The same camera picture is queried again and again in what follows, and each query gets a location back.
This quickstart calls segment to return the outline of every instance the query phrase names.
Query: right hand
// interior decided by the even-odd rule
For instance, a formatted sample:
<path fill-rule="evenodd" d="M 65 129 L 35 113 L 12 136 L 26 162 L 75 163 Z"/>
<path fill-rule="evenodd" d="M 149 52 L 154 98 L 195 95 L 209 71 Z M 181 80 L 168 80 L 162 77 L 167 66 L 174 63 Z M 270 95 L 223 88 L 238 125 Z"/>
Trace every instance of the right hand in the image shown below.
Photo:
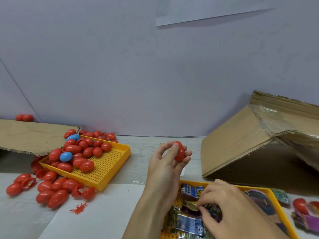
<path fill-rule="evenodd" d="M 223 214 L 220 223 L 203 207 L 209 203 L 220 206 Z M 197 206 L 205 227 L 216 239 L 288 239 L 251 198 L 220 179 L 204 189 Z"/>

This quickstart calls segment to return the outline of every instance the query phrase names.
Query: hand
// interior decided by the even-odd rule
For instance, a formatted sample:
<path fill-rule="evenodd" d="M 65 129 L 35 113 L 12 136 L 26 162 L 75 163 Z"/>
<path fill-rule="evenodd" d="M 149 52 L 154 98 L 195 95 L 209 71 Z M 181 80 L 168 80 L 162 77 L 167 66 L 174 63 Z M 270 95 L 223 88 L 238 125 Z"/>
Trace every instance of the hand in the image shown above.
<path fill-rule="evenodd" d="M 174 160 L 178 152 L 178 144 L 175 142 L 170 141 L 159 146 L 151 157 L 144 189 L 145 193 L 156 194 L 161 201 L 164 216 L 178 195 L 181 171 L 188 164 L 192 155 L 192 151 L 187 151 L 187 147 L 184 146 L 185 158 L 181 162 Z"/>
<path fill-rule="evenodd" d="M 203 207 L 215 203 L 223 218 L 216 222 Z M 208 185 L 197 202 L 205 227 L 216 239 L 288 239 L 246 194 L 234 185 L 215 180 Z"/>

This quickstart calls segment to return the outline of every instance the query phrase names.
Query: left hand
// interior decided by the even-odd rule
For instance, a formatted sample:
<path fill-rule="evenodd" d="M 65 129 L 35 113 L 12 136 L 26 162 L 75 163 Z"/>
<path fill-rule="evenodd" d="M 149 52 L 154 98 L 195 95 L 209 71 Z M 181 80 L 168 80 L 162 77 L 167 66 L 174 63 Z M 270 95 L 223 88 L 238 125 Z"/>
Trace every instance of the left hand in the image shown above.
<path fill-rule="evenodd" d="M 178 144 L 175 142 L 176 140 L 162 144 L 151 157 L 144 189 L 144 193 L 158 199 L 163 216 L 170 210 L 178 195 L 181 171 L 192 155 L 192 151 L 188 151 L 187 147 L 183 146 L 185 158 L 180 162 L 174 160 L 178 153 Z"/>

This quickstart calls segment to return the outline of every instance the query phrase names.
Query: cardboard box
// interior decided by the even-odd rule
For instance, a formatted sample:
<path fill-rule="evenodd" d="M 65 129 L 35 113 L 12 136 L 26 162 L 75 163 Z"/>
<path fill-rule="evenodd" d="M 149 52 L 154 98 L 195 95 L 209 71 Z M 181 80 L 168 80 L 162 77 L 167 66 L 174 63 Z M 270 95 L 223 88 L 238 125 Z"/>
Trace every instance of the cardboard box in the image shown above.
<path fill-rule="evenodd" d="M 202 141 L 202 176 L 319 194 L 319 106 L 254 91 Z"/>
<path fill-rule="evenodd" d="M 63 146 L 63 136 L 72 128 L 80 130 L 79 126 L 0 120 L 0 149 L 46 155 Z"/>

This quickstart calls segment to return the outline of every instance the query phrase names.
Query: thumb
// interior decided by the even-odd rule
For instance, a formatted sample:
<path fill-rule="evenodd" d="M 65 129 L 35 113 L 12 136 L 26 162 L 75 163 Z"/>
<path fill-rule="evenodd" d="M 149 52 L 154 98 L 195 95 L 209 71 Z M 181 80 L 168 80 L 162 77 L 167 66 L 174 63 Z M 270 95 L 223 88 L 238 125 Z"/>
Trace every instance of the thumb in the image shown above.
<path fill-rule="evenodd" d="M 209 232 L 214 236 L 217 237 L 219 225 L 218 222 L 215 221 L 213 217 L 211 217 L 210 213 L 202 206 L 199 207 L 199 210 L 202 214 L 202 220 L 204 226 L 209 230 Z"/>
<path fill-rule="evenodd" d="M 163 157 L 162 160 L 172 164 L 177 153 L 178 153 L 178 144 L 175 142 L 172 145 L 172 147 L 169 150 L 167 150 L 167 154 Z"/>

